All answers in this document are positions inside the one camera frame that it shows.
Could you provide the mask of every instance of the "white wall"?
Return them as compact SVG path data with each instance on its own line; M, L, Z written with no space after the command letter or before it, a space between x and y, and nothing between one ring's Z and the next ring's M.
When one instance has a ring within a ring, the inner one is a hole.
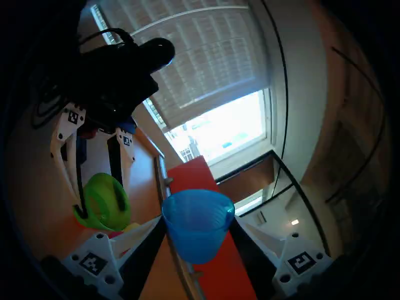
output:
M258 225L260 223L257 216L259 211L262 211L266 219L266 223L262 225ZM267 229L277 236L286 237L293 232L290 216L285 210L285 204L280 201L279 197L241 219L255 227Z
M293 231L297 232L305 239L314 242L317 247L323 250L324 245L317 226L311 217L310 211L304 204L303 199L297 192L293 195L290 203L286 206L285 211L291 221L298 220L298 224L293 225Z
M250 0L271 57L271 91L277 108L276 152L282 153L286 93L281 54L272 24L260 0ZM279 31L287 68L288 122L283 162L300 181L311 161L327 103L326 52L317 23L305 0L267 0Z

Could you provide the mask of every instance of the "black frame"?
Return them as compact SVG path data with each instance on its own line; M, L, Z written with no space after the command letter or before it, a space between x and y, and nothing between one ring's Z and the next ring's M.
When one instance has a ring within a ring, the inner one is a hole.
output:
M0 88L5 101L1 111L0 155L4 157L5 143L22 111L28 105L25 89L27 69L34 63L34 47L38 52L44 47L53 47L41 42L57 34L50 27L57 20L68 15L78 18L77 11L85 1L26 1L6 2L4 12L14 18L5 18L3 27L4 40L7 45L2 48L1 70L4 77ZM399 149L397 99L400 97L400 46L397 44L398 28L393 26L398 18L400 7L396 1L381 0L375 3L361 0L322 0L336 17L354 34L369 59L380 89L385 99L386 111L392 130L392 152ZM55 287L43 273L37 260L25 244L10 204L7 201L7 186L4 178L4 161L1 161L1 201L0 228L2 230L2 270L4 276L0 284L10 292L10 298L32 297L46 299L65 299L63 293ZM393 155L390 195L377 216L369 235L361 241L353 255L341 259L343 267L336 267L330 272L330 281L320 284L308 294L308 299L334 299L343 295L356 297L389 296L396 291L396 276L392 274L398 264L399 243L396 238L400 230L397 223L399 201L396 189L396 178L399 177L399 160Z

